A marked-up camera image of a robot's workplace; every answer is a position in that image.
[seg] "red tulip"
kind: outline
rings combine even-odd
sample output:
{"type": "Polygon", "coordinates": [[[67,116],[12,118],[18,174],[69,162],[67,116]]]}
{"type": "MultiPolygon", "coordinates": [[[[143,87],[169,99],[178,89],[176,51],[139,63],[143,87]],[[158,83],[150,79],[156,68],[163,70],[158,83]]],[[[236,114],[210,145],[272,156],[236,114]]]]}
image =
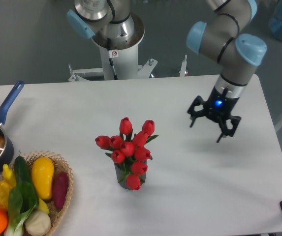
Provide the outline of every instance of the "red tulip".
{"type": "Polygon", "coordinates": [[[98,136],[95,138],[96,144],[98,147],[102,149],[108,149],[110,148],[110,138],[108,136],[98,136]]]}
{"type": "Polygon", "coordinates": [[[141,181],[137,175],[129,175],[126,178],[126,184],[131,190],[139,190],[141,188],[141,181]]]}
{"type": "Polygon", "coordinates": [[[142,147],[145,145],[149,134],[145,133],[144,131],[140,131],[135,137],[133,138],[132,142],[137,147],[142,147]]]}
{"type": "Polygon", "coordinates": [[[155,131],[155,122],[152,120],[147,120],[142,126],[142,130],[148,135],[152,135],[155,131]]]}
{"type": "Polygon", "coordinates": [[[120,122],[119,131],[122,134],[130,134],[132,132],[132,123],[130,122],[129,118],[123,118],[120,122]]]}
{"type": "Polygon", "coordinates": [[[131,142],[124,142],[120,146],[120,151],[126,156],[132,156],[135,152],[135,145],[131,142]]]}
{"type": "Polygon", "coordinates": [[[143,162],[136,161],[132,164],[131,170],[136,175],[143,175],[147,171],[147,165],[143,162]]]}
{"type": "Polygon", "coordinates": [[[147,150],[145,147],[138,147],[135,150],[134,157],[138,161],[145,161],[151,158],[151,152],[147,150]]]}
{"type": "Polygon", "coordinates": [[[119,150],[114,150],[111,154],[111,159],[115,162],[115,163],[122,163],[125,160],[125,155],[120,152],[119,150]]]}
{"type": "Polygon", "coordinates": [[[125,141],[119,135],[115,135],[110,138],[109,143],[114,149],[120,149],[121,144],[124,142],[125,141]]]}

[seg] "gray floor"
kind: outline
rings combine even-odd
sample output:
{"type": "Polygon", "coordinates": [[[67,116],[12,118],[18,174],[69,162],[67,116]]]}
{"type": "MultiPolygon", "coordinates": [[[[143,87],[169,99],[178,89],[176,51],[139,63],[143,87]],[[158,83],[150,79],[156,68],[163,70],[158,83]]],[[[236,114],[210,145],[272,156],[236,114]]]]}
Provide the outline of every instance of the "gray floor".
{"type": "MultiPolygon", "coordinates": [[[[191,26],[210,22],[214,13],[205,0],[131,0],[131,11],[144,22],[139,64],[158,60],[157,77],[177,76],[185,54],[190,75],[219,74],[221,67],[199,57],[185,44],[191,26]]],[[[259,76],[273,122],[282,112],[282,42],[268,29],[275,1],[262,0],[258,13],[243,32],[262,38],[268,52],[259,76]]],[[[101,67],[97,47],[69,26],[66,12],[73,0],[0,0],[0,85],[67,82],[73,69],[101,67]]],[[[278,133],[282,149],[282,130],[278,133]]]]}

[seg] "yellow squash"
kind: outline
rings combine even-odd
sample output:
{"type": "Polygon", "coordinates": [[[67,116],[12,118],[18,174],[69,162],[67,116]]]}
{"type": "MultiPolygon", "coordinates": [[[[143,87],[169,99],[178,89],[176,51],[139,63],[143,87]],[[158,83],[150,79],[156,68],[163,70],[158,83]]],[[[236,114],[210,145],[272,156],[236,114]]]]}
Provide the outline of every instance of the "yellow squash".
{"type": "Polygon", "coordinates": [[[48,157],[40,157],[34,161],[31,169],[31,180],[39,198],[43,200],[52,198],[53,177],[54,165],[48,157]]]}
{"type": "Polygon", "coordinates": [[[44,212],[47,213],[47,214],[50,213],[50,210],[49,210],[49,208],[48,208],[48,205],[47,205],[41,198],[39,198],[39,205],[38,205],[37,210],[44,211],[44,212]]]}
{"type": "Polygon", "coordinates": [[[7,181],[0,181],[0,208],[8,210],[8,197],[11,189],[12,186],[7,181]]]}
{"type": "Polygon", "coordinates": [[[14,172],[8,167],[7,164],[3,165],[3,178],[12,186],[16,186],[16,178],[14,172]]]}

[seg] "wicker basket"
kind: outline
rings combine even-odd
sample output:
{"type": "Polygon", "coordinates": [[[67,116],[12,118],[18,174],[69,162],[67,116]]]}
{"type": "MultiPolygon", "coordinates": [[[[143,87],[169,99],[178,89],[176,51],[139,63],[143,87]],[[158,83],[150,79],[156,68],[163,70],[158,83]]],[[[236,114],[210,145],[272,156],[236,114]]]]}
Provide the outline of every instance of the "wicker basket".
{"type": "MultiPolygon", "coordinates": [[[[64,171],[67,173],[68,179],[69,179],[69,185],[68,185],[68,190],[67,190],[67,194],[66,194],[66,200],[65,200],[65,204],[63,206],[62,210],[58,210],[54,204],[52,200],[49,201],[45,201],[45,203],[47,204],[50,213],[49,213],[49,217],[51,219],[51,229],[50,231],[46,234],[46,236],[51,236],[53,234],[53,232],[56,230],[56,228],[58,227],[58,225],[60,224],[69,204],[70,204],[70,200],[73,194],[73,186],[74,186],[74,181],[73,181],[73,173],[72,173],[72,169],[70,168],[70,166],[68,165],[68,163],[64,160],[63,157],[61,157],[58,154],[55,154],[53,152],[50,151],[35,151],[35,152],[31,152],[29,154],[25,154],[23,157],[25,158],[27,165],[29,167],[29,169],[32,168],[33,162],[42,157],[48,157],[52,160],[54,168],[55,168],[55,173],[54,175],[56,176],[58,173],[64,171]]],[[[14,169],[14,164],[11,163],[9,165],[10,169],[14,169]]],[[[23,236],[30,236],[27,231],[25,230],[23,236]]]]}

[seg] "purple sweet potato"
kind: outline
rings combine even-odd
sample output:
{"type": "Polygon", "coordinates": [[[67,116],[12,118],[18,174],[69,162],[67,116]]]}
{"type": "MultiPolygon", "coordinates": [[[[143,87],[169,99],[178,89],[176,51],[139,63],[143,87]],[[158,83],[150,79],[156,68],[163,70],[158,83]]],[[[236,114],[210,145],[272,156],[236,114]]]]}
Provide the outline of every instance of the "purple sweet potato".
{"type": "Polygon", "coordinates": [[[67,173],[60,172],[54,179],[52,197],[53,203],[57,209],[61,210],[65,203],[65,197],[68,189],[67,173]]]}

